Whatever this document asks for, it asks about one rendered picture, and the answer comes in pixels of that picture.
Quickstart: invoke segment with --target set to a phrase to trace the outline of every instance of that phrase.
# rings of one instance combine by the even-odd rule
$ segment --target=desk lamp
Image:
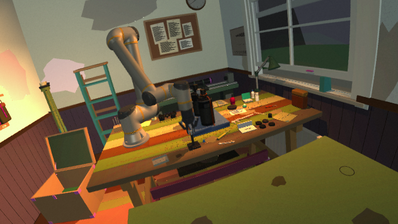
[[[264,67],[267,61],[270,61],[270,66],[268,68]],[[258,89],[258,73],[260,72],[260,70],[261,69],[274,70],[279,67],[280,65],[278,64],[278,62],[276,62],[276,60],[272,56],[268,56],[263,62],[263,64],[260,66],[260,68],[256,72],[254,72],[254,75],[256,75],[256,89],[254,90],[254,92],[260,92],[260,90]]]

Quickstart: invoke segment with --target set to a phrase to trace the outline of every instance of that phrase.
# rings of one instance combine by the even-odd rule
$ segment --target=ladder rung
[[[92,83],[89,83],[89,84],[84,84],[83,87],[88,87],[88,86],[97,85],[97,84],[102,83],[102,82],[108,82],[108,80],[107,80],[107,79],[104,79],[104,80],[92,82]]]
[[[102,131],[101,134],[102,134],[102,135],[109,134],[109,133],[112,132],[112,130],[113,130],[113,129],[108,129],[108,130]]]
[[[92,65],[92,66],[89,66],[89,67],[84,67],[84,68],[82,68],[82,69],[74,70],[73,73],[82,72],[82,71],[84,71],[84,70],[89,70],[89,69],[97,68],[97,67],[99,67],[99,66],[101,66],[101,65],[106,65],[107,63],[108,63],[108,62],[103,62],[103,63],[99,63],[99,64]]]
[[[94,103],[99,103],[99,102],[103,102],[103,101],[107,101],[109,99],[113,99],[113,96],[107,96],[105,98],[101,98],[101,99],[95,99],[93,101],[87,102],[87,104],[94,104]]]
[[[104,112],[106,112],[106,111],[111,111],[111,110],[113,110],[113,109],[116,109],[116,106],[110,106],[109,108],[99,109],[99,110],[94,111],[94,112],[95,112],[96,114],[98,114],[98,113],[104,113]]]
[[[105,115],[97,116],[94,119],[98,121],[98,120],[101,120],[104,118],[110,118],[111,116],[116,116],[117,114],[118,114],[118,112],[116,111],[116,112],[112,112],[112,113],[107,113]]]
[[[87,82],[91,82],[91,81],[94,81],[96,79],[102,79],[102,78],[106,78],[106,74],[103,74],[102,76],[92,77],[92,78],[89,78],[89,79],[83,79],[83,83],[84,83],[84,85],[86,85]]]

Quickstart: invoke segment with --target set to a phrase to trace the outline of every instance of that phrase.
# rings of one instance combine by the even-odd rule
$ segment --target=teal box
[[[330,77],[321,76],[319,81],[319,92],[328,92],[332,90],[332,80]]]

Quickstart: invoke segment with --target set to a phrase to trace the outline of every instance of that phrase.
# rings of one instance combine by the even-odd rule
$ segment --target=teal ladder
[[[112,132],[112,128],[108,129],[108,130],[103,130],[102,126],[101,126],[101,123],[100,123],[100,120],[104,119],[104,118],[110,118],[112,116],[116,116],[118,114],[119,109],[120,109],[120,105],[119,105],[119,102],[118,102],[118,98],[116,96],[115,88],[113,88],[111,76],[109,75],[109,70],[108,70],[107,64],[108,64],[108,62],[103,62],[103,63],[100,63],[100,64],[92,65],[92,66],[89,66],[89,67],[84,67],[82,69],[78,69],[78,70],[74,70],[73,71],[73,73],[75,73],[77,82],[79,83],[79,87],[80,87],[81,93],[83,95],[83,98],[84,98],[84,100],[86,102],[88,111],[90,112],[91,119],[93,119],[95,129],[97,129],[97,132],[99,134],[99,137],[100,137],[103,145],[105,145],[106,140],[107,140],[105,135],[111,133]],[[99,67],[101,65],[104,67],[104,70],[105,70],[105,74],[102,75],[102,76],[96,76],[96,77],[92,77],[92,78],[89,78],[89,79],[83,79],[83,76],[80,74],[80,72],[82,72],[84,70],[97,68],[97,67]],[[97,84],[100,84],[100,83],[103,83],[103,82],[108,82],[109,88],[111,89],[112,95],[104,97],[104,98],[91,100],[90,95],[88,94],[87,87],[93,86],[93,85],[97,85]],[[107,101],[109,99],[113,99],[113,101],[115,102],[114,106],[111,106],[109,108],[99,109],[99,110],[95,110],[94,109],[94,103]],[[105,115],[98,116],[99,113],[104,113],[106,111],[111,111],[113,109],[116,109],[117,111],[116,112],[112,112],[112,113],[107,113]]]

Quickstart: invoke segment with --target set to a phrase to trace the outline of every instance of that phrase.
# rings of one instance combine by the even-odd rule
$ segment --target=window
[[[281,70],[314,70],[352,81],[351,0],[245,0],[245,5],[256,66],[271,55]]]

